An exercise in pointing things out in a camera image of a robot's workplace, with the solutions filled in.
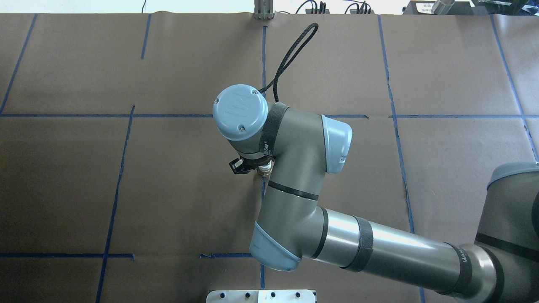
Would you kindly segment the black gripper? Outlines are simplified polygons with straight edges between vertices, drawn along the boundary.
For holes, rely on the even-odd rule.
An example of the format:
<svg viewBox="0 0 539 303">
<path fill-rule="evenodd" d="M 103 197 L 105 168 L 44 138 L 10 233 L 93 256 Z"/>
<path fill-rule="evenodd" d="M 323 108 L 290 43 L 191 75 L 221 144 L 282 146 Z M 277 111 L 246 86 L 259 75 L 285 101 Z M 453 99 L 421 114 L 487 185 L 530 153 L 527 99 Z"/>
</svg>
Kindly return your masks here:
<svg viewBox="0 0 539 303">
<path fill-rule="evenodd" d="M 268 157 L 266 155 L 262 155 L 262 157 L 257 159 L 250 159 L 247 156 L 242 156 L 242 159 L 244 161 L 244 165 L 246 165 L 248 169 L 256 169 L 258 166 L 267 165 L 270 161 L 272 161 L 272 157 Z"/>
</svg>

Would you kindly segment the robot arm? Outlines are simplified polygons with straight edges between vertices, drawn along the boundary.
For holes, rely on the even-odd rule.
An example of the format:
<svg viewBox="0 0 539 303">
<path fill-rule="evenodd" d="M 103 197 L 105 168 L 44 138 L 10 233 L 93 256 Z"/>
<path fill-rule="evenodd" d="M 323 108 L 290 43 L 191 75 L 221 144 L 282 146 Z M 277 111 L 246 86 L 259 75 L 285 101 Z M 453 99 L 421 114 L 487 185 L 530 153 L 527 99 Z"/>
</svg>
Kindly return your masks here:
<svg viewBox="0 0 539 303">
<path fill-rule="evenodd" d="M 352 127 L 330 116 L 270 104 L 237 84 L 213 103 L 221 135 L 239 158 L 235 174 L 273 163 L 250 244 L 268 268 L 294 271 L 302 259 L 411 284 L 464 303 L 538 300 L 538 162 L 498 166 L 487 180 L 475 164 L 524 142 L 510 117 L 391 115 L 408 231 L 360 217 L 366 181 L 323 192 L 343 170 Z"/>
</svg>

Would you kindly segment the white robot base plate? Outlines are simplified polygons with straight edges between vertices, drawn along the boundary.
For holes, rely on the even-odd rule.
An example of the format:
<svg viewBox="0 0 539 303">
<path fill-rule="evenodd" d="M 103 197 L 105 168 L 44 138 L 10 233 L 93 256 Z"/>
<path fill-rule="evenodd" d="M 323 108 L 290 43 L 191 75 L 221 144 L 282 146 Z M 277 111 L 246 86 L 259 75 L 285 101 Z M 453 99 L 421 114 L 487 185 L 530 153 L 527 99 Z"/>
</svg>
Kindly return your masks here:
<svg viewBox="0 0 539 303">
<path fill-rule="evenodd" d="M 218 290 L 210 291 L 206 303 L 317 303 L 315 291 L 288 290 Z"/>
</svg>

